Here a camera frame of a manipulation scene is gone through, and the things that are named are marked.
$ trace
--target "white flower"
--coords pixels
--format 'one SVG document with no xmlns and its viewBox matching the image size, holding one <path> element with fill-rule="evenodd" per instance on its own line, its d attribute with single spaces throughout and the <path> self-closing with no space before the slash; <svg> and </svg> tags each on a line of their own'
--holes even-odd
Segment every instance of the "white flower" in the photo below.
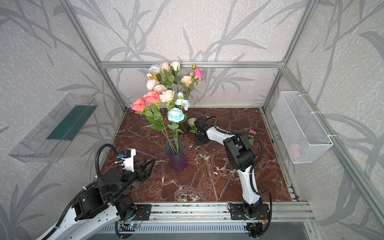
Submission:
<svg viewBox="0 0 384 240">
<path fill-rule="evenodd" d="M 184 110 L 188 110 L 188 108 L 190 107 L 190 103 L 188 100 L 186 99 L 176 99 L 175 101 L 175 105 L 177 106 L 182 106 L 184 108 Z"/>
<path fill-rule="evenodd" d="M 159 98 L 163 103 L 169 103 L 173 100 L 174 96 L 175 96 L 175 91 L 166 90 L 159 95 Z"/>
<path fill-rule="evenodd" d="M 154 79 L 154 76 L 153 76 L 152 73 L 147 73 L 147 78 L 148 78 L 148 79 Z"/>
<path fill-rule="evenodd" d="M 154 72 L 154 74 L 156 75 L 160 73 L 160 70 L 161 70 L 160 64 L 153 64 L 148 68 L 148 70 Z"/>
<path fill-rule="evenodd" d="M 160 65 L 160 67 L 161 67 L 161 72 L 164 72 L 164 70 L 166 70 L 167 72 L 169 72 L 170 73 L 170 66 L 169 66 L 169 64 L 168 63 L 162 63 L 161 65 Z"/>
<path fill-rule="evenodd" d="M 159 84 L 159 81 L 157 81 L 156 79 L 149 79 L 148 82 L 147 82 L 147 90 L 148 91 L 153 91 L 153 88 Z"/>
<path fill-rule="evenodd" d="M 195 127 L 195 121 L 196 121 L 196 118 L 190 118 L 190 119 L 187 120 L 188 125 L 189 125 L 190 127 L 192 127 L 192 128 Z"/>
<path fill-rule="evenodd" d="M 170 64 L 170 66 L 173 68 L 175 72 L 179 72 L 180 70 L 180 63 L 177 61 L 174 61 Z"/>
<path fill-rule="evenodd" d="M 191 76 L 184 76 L 182 79 L 181 79 L 181 82 L 182 83 L 185 83 L 185 85 L 187 87 L 189 87 L 190 84 L 192 84 L 192 77 Z"/>
<path fill-rule="evenodd" d="M 167 87 L 164 86 L 163 84 L 159 84 L 159 85 L 156 85 L 154 88 L 153 88 L 154 91 L 158 92 L 158 93 L 162 93 L 162 92 L 165 92 L 167 90 Z"/>
</svg>

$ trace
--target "gray floor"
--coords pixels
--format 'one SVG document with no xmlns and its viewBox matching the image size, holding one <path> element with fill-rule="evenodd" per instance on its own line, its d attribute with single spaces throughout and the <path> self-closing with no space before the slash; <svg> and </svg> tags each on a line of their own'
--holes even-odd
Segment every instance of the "gray floor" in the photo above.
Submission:
<svg viewBox="0 0 384 240">
<path fill-rule="evenodd" d="M 90 240 L 118 240 L 115 234 L 95 234 Z M 245 233 L 140 233 L 132 235 L 129 240 L 248 240 Z M 271 222 L 267 232 L 259 239 L 309 240 L 302 222 Z"/>
</svg>

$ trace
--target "hot pink flower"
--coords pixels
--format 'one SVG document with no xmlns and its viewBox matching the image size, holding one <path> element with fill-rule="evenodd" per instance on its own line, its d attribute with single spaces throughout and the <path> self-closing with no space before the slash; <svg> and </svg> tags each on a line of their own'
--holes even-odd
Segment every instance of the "hot pink flower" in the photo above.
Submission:
<svg viewBox="0 0 384 240">
<path fill-rule="evenodd" d="M 149 92 L 145 95 L 145 101 L 151 103 L 157 103 L 159 101 L 159 93 L 156 91 Z"/>
<path fill-rule="evenodd" d="M 135 110 L 135 113 L 141 112 L 146 107 L 144 98 L 139 98 L 132 104 L 132 110 Z"/>
<path fill-rule="evenodd" d="M 193 73 L 195 74 L 195 79 L 196 79 L 196 78 L 201 78 L 201 76 L 203 75 L 203 73 L 201 72 L 200 69 L 195 69 L 195 70 L 193 71 Z"/>
</svg>

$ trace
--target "purple vase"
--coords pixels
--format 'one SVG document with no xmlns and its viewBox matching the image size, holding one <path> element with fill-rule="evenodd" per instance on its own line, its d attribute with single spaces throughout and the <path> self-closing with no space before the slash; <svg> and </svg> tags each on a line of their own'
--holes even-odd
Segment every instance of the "purple vase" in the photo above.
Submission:
<svg viewBox="0 0 384 240">
<path fill-rule="evenodd" d="M 175 140 L 171 139 L 170 142 L 172 143 L 172 145 L 176 149 Z M 179 153 L 176 153 L 172 150 L 169 142 L 167 142 L 166 145 L 164 146 L 164 151 L 169 157 L 170 167 L 173 169 L 173 171 L 182 172 L 185 169 L 187 169 L 188 161 L 187 161 L 187 157 L 184 154 L 183 142 L 180 140 L 178 140 L 177 142 L 179 145 Z"/>
</svg>

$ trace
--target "black mounting plate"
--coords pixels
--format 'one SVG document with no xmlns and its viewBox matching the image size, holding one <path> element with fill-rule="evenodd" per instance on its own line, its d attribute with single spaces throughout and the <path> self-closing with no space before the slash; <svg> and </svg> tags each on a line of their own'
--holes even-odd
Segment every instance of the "black mounting plate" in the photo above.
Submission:
<svg viewBox="0 0 384 240">
<path fill-rule="evenodd" d="M 229 213 L 231 214 L 231 220 L 249 220 L 249 218 L 245 215 L 243 204 L 230 203 L 228 204 L 228 209 L 229 209 Z M 267 214 L 266 218 L 269 219 L 268 204 L 263 204 L 255 220 L 265 219 L 265 214 L 262 211 L 264 211 Z"/>
<path fill-rule="evenodd" d="M 140 212 L 142 214 L 137 213 L 135 217 L 132 220 L 135 221 L 148 221 L 149 220 L 149 215 L 151 214 L 151 204 L 136 204 L 137 210 L 136 212 Z"/>
</svg>

